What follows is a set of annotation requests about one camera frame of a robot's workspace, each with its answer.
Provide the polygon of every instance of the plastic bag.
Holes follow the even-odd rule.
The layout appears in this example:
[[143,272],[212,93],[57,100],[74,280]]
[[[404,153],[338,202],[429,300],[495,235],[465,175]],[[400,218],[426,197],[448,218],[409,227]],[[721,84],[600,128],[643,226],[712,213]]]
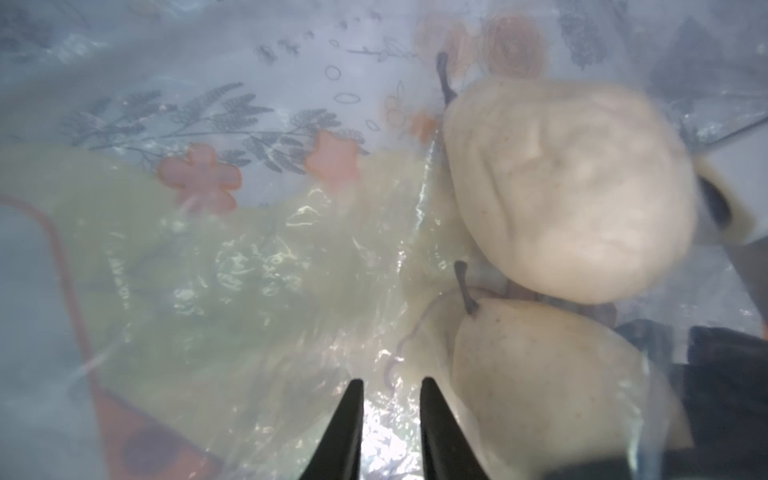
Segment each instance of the plastic bag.
[[[637,25],[684,28],[698,4],[677,25],[648,2],[96,3],[0,4],[3,472],[296,478],[360,377],[366,477],[420,478],[424,375],[490,472],[524,471],[497,458],[450,388],[453,262],[470,263],[478,291],[519,292],[455,209],[435,54],[451,55],[459,90],[489,73],[617,81],[647,88],[677,122],[680,102],[653,67],[670,36]],[[734,10],[759,8],[746,3]],[[731,93],[738,79],[721,78]],[[682,131],[719,121],[721,134],[733,112],[757,115],[765,92],[744,114],[722,88],[690,89]],[[308,160],[326,151],[346,159],[331,172],[348,171],[352,187]],[[210,168],[187,182],[184,162]],[[661,370],[684,361],[691,326],[761,331],[712,244],[613,306],[539,300],[609,327],[671,326]],[[652,385],[636,387],[605,394],[626,398],[627,454],[653,478],[655,457],[637,447],[661,451],[664,409]]]

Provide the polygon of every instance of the orange swirl print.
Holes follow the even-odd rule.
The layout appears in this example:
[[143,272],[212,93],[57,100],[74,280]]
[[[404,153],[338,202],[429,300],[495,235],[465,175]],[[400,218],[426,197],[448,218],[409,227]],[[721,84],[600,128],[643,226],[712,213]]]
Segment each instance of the orange swirl print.
[[482,57],[494,75],[537,78],[544,73],[547,47],[536,24],[523,15],[491,17],[482,32]]

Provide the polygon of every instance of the white surface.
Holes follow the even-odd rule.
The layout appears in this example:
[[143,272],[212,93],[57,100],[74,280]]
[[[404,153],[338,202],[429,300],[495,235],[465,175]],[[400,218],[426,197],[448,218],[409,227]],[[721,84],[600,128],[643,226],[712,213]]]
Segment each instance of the white surface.
[[0,225],[0,476],[107,478],[46,232],[1,204]]
[[697,169],[730,207],[727,242],[744,245],[768,235],[768,123],[705,152]]

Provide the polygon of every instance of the orange border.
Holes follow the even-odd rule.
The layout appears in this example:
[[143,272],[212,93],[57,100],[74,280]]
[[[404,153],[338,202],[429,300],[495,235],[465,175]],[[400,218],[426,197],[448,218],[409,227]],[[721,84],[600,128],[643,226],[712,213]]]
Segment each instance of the orange border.
[[125,405],[120,399],[104,391],[98,385],[96,370],[93,365],[90,365],[93,359],[93,351],[91,343],[88,341],[88,331],[86,330],[82,310],[74,290],[74,281],[56,226],[38,208],[7,194],[0,194],[0,205],[2,204],[7,204],[29,215],[42,227],[48,236],[48,242],[56,264],[56,273],[58,274],[61,293],[64,296],[67,316],[74,330],[78,348],[87,369],[88,386],[91,390],[91,399],[94,403],[94,410],[98,419],[101,444],[104,449],[104,460],[107,463],[111,480],[138,480],[139,478],[143,480],[187,480],[189,478],[204,480],[205,478],[213,478],[215,475],[218,475],[221,469],[221,462],[210,455],[200,452],[181,437],[181,445],[174,464],[169,465],[161,473],[137,476],[126,471],[122,461],[122,450],[125,442],[142,428],[149,425],[158,425],[159,422]]

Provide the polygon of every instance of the orange flower print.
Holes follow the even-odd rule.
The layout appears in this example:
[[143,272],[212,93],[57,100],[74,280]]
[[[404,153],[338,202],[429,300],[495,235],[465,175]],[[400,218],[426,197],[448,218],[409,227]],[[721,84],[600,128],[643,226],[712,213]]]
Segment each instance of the orange flower print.
[[187,158],[164,158],[157,167],[163,185],[179,190],[179,207],[191,214],[226,214],[237,202],[228,190],[243,183],[240,169],[216,162],[216,151],[206,144],[192,144]]
[[437,130],[437,119],[427,114],[425,110],[421,110],[411,120],[411,129],[409,133],[418,138],[423,144],[427,144],[432,135]]
[[432,14],[419,22],[413,35],[413,48],[427,69],[436,74],[435,57],[441,51],[448,54],[448,75],[460,78],[477,57],[475,39],[456,17]]
[[335,193],[360,179],[357,142],[339,140],[328,130],[317,134],[315,150],[304,160],[304,168]]

